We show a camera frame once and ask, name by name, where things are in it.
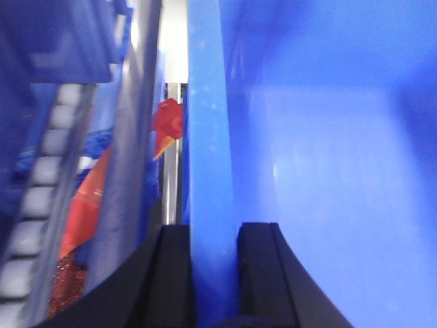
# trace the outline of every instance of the glittery red surface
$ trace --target glittery red surface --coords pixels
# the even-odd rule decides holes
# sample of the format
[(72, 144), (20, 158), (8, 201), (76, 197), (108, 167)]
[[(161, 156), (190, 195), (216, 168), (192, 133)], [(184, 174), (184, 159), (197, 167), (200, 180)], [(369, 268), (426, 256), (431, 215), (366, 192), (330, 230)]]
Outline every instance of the glittery red surface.
[(77, 302), (83, 293), (87, 270), (74, 263), (74, 252), (59, 260), (47, 317), (52, 318), (60, 311)]

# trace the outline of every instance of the metal pole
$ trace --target metal pole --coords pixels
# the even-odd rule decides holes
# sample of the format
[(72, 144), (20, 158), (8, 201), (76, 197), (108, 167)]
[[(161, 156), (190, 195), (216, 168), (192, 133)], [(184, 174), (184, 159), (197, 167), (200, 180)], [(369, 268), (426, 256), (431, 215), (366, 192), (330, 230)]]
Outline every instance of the metal pole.
[[(167, 86), (168, 98), (181, 103), (181, 84), (169, 83)], [(167, 148), (164, 153), (163, 170), (163, 223), (165, 225), (176, 224), (176, 210), (178, 203), (178, 165), (181, 141)]]

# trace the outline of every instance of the blue plastic bin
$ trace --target blue plastic bin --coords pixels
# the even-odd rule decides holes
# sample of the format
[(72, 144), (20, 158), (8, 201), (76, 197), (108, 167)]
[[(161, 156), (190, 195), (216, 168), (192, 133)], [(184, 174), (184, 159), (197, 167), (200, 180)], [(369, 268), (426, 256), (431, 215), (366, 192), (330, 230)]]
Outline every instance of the blue plastic bin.
[(437, 4), (190, 0), (188, 17), (201, 326), (236, 311), (238, 226), (276, 221), (355, 327), (437, 327)]

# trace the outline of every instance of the white wall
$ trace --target white wall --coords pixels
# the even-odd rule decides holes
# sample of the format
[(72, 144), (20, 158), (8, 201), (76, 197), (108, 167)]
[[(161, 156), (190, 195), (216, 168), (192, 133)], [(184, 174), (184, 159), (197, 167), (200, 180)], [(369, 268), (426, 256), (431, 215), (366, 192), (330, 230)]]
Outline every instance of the white wall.
[(186, 0), (163, 0), (159, 50), (165, 55), (165, 82), (188, 83)]

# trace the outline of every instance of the blue plastic divider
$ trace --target blue plastic divider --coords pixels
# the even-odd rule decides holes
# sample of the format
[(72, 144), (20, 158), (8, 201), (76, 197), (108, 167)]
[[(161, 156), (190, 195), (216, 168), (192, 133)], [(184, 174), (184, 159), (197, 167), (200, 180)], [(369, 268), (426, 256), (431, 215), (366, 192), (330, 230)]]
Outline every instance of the blue plastic divider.
[(199, 327), (237, 312), (236, 236), (218, 0), (188, 2), (191, 257)]

